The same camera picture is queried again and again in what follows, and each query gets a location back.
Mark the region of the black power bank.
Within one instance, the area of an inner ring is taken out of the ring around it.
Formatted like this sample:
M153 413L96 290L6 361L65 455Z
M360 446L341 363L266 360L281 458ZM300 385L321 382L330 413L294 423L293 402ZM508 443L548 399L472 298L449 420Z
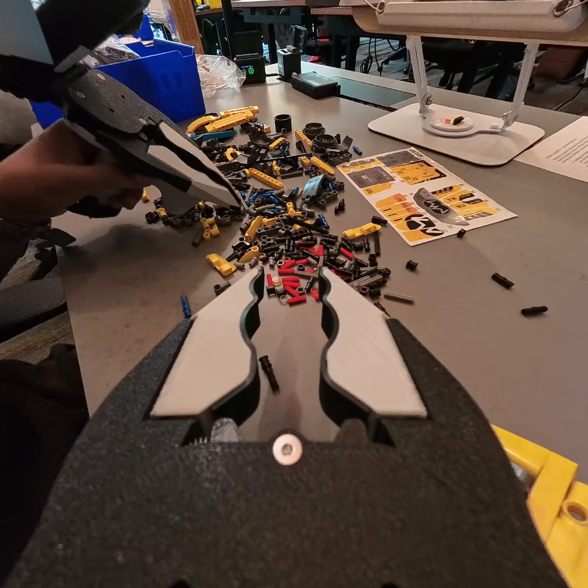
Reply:
M245 75L243 85L258 85L266 82L263 42L259 31L234 33L232 51L235 65Z

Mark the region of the instruction sheet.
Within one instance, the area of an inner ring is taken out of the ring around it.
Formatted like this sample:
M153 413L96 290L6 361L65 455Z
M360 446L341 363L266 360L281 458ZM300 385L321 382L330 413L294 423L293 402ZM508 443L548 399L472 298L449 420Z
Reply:
M410 246L517 218L413 146L337 169Z

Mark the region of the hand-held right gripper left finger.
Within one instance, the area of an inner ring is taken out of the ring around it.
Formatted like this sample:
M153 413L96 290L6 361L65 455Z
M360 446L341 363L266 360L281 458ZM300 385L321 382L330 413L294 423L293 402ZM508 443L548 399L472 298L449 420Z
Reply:
M196 313L151 417L197 417L206 425L227 417L240 425L254 414L260 377L252 337L263 294L264 269L257 268Z

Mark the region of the small black box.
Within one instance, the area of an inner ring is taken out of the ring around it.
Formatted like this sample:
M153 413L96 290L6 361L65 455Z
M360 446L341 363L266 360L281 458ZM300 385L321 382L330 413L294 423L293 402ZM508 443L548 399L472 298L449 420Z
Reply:
M277 69L279 77L287 81L293 75L301 73L301 53L297 47L287 45L276 51Z

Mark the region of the clear plastic bag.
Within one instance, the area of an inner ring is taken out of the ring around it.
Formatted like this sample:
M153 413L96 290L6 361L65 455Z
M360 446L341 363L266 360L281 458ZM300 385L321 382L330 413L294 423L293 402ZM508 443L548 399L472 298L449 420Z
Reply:
M237 91L245 83L244 71L225 56L196 54L195 61L204 98L224 90Z

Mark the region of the yellow toy vehicle assembly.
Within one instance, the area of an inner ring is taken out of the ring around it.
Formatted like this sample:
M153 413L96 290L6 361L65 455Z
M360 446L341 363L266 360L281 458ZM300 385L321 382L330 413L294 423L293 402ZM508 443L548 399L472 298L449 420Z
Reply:
M495 425L516 473L525 474L534 526L569 587L587 587L587 484L575 462Z

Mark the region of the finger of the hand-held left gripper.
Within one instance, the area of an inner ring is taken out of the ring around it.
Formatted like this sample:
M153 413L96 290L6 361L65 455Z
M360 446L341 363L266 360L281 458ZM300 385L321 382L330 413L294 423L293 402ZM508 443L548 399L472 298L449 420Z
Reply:
M175 155L178 155L180 160L186 163L191 169L204 173L207 178L213 180L216 184L222 187L226 187L229 190L229 193L235 195L237 198L239 193L237 193L230 181L210 160L210 158L208 158L208 156L185 134L181 133L181 131L177 130L167 122L159 122L156 136L157 146L166 147Z
M184 192L163 180L156 179L152 187L148 188L150 194L155 195L159 191L164 208L171 215L184 214L188 209L195 207L197 202L211 202L221 207L228 208L232 205L242 208L242 198L230 194L226 187L216 184L202 172L191 169L182 162L178 155L164 146L150 146L148 154L158 159L163 164L168 164L176 172L187 176L192 185Z

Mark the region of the black power adapter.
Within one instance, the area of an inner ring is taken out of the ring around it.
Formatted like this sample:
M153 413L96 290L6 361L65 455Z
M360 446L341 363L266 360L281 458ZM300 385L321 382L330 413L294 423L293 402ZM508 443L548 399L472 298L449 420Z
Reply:
M291 86L312 99L324 99L341 94L341 87L334 79L316 72L293 73Z

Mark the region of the dark desk mat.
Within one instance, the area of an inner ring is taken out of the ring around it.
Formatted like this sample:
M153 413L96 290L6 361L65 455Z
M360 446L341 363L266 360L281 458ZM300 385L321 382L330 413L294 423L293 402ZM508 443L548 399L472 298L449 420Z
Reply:
M343 77L331 77L329 80L339 85L341 98L386 111L393 111L397 109L397 104L415 97L409 92Z

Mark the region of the pile of toy building pieces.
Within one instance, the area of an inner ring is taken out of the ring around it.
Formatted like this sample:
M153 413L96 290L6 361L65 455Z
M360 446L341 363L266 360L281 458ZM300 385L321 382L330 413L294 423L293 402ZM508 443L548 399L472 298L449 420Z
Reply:
M175 230L194 227L195 247L219 236L221 227L239 223L240 236L220 256L237 271L267 264L275 272L266 275L267 295L283 305L304 303L309 296L319 300L316 275L322 269L370 298L383 313L381 297L413 303L408 296L383 291L391 273L380 259L379 232L386 220L375 215L338 236L325 215L346 210L346 184L337 179L335 168L349 162L352 153L362 154L353 139L328 134L320 122L293 130L289 114L277 115L272 128L258 114L256 105L238 107L206 113L187 127L187 137L230 181L244 208L201 201L184 214L171 215L161 197L150 199L144 190L143 203L151 202L145 222Z

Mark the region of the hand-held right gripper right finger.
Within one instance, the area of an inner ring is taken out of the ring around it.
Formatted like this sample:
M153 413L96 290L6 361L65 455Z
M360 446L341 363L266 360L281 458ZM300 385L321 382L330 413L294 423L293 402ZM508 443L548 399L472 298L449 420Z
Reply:
M348 419L427 418L427 409L394 340L389 318L329 270L319 275L319 399L334 423Z

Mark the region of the white paper sheet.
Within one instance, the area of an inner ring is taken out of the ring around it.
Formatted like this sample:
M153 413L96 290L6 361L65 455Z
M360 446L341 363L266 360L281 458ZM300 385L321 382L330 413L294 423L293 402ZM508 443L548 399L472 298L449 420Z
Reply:
M515 161L587 182L587 117L544 138Z

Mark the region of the black office chair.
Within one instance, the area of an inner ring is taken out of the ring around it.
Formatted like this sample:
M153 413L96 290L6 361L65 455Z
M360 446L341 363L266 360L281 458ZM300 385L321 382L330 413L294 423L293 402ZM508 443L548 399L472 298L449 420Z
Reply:
M1 289L1 343L67 311L62 280L46 277Z

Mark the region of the wooden post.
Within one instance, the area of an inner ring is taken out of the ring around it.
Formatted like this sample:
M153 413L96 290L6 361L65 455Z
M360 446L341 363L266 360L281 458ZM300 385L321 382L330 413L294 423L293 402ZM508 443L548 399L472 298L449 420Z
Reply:
M169 4L180 42L193 46L196 54L205 54L193 2L169 1Z

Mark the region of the person's left hand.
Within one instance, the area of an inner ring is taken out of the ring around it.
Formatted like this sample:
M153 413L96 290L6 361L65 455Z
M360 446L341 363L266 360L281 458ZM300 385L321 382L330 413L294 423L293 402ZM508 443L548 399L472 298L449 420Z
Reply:
M151 178L99 161L98 149L57 121L1 162L1 219L38 225L85 196L114 191L109 203L132 209Z

